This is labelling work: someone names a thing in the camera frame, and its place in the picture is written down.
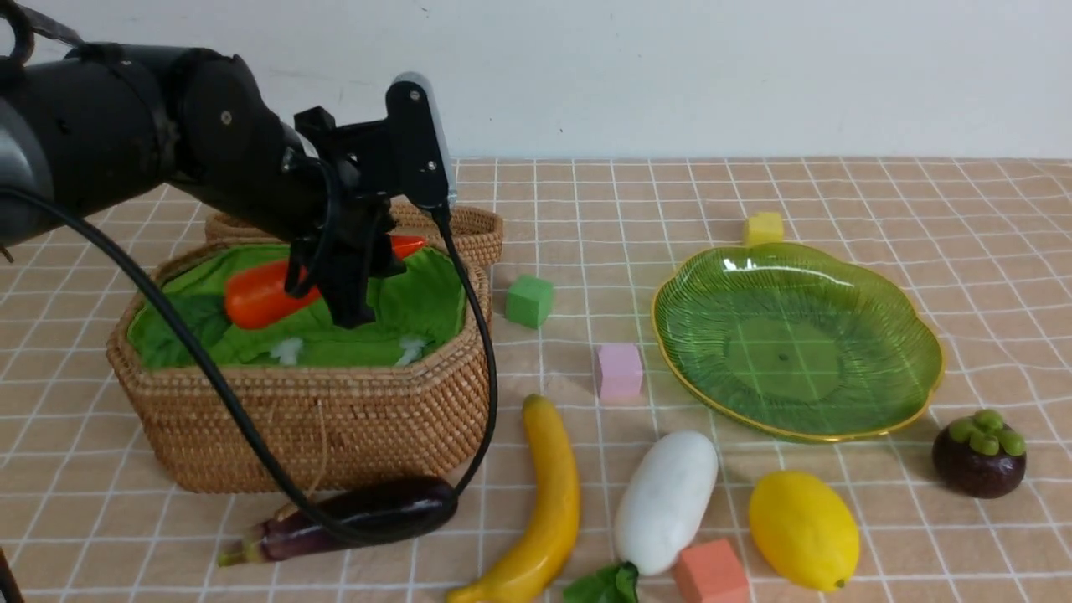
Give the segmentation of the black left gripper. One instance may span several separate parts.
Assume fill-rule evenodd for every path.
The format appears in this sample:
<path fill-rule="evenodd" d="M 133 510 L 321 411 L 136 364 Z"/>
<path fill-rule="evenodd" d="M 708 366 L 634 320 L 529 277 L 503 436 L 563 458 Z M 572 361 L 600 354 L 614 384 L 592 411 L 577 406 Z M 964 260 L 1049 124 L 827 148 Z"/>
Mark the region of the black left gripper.
<path fill-rule="evenodd" d="M 295 115 L 295 128 L 317 155 L 288 164 L 317 177 L 324 191 L 314 196 L 312 226 L 291 242 L 285 291 L 294 298 L 317 291 L 333 323 L 354 329 L 376 319 L 370 280 L 405 271 L 389 241 L 394 145 L 386 120 L 338 126 L 319 106 Z"/>

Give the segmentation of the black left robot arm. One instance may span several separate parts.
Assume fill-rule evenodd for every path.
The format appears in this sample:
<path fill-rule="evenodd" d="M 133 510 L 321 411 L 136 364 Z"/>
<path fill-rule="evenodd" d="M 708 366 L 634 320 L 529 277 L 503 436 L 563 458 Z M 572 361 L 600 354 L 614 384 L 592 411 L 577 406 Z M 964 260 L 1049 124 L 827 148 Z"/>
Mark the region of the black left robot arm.
<path fill-rule="evenodd" d="M 3 19 L 3 251 L 169 183 L 289 244 L 286 293 L 318 291 L 337 326 L 375 320 L 371 280 L 405 271 L 390 201 L 441 157 L 417 80 L 394 80 L 383 120 L 317 106 L 287 126 L 238 56 L 87 43 L 13 1 Z"/>

